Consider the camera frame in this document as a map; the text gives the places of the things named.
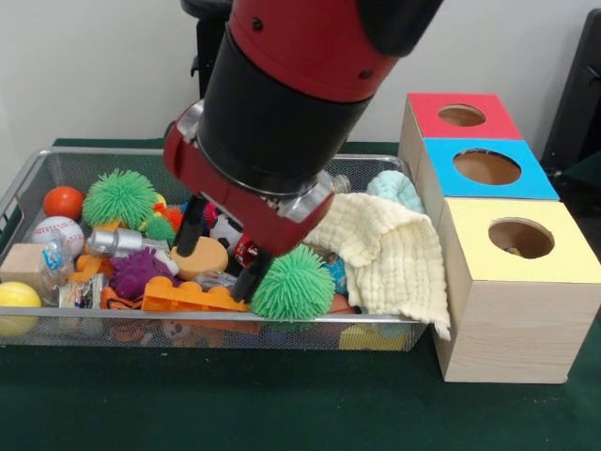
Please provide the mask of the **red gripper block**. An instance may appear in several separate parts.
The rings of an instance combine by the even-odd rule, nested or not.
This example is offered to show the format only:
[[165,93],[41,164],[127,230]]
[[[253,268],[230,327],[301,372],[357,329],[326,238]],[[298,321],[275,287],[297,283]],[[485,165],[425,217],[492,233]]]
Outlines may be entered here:
[[188,202],[175,249],[189,257],[203,235],[208,202],[242,226],[259,248],[233,288],[236,302],[250,303],[274,261],[303,241],[323,219],[333,200],[331,186],[320,174],[305,194],[276,199],[253,193],[227,180],[208,162],[194,141],[186,141],[176,123],[166,136],[163,159],[167,169],[193,194]]

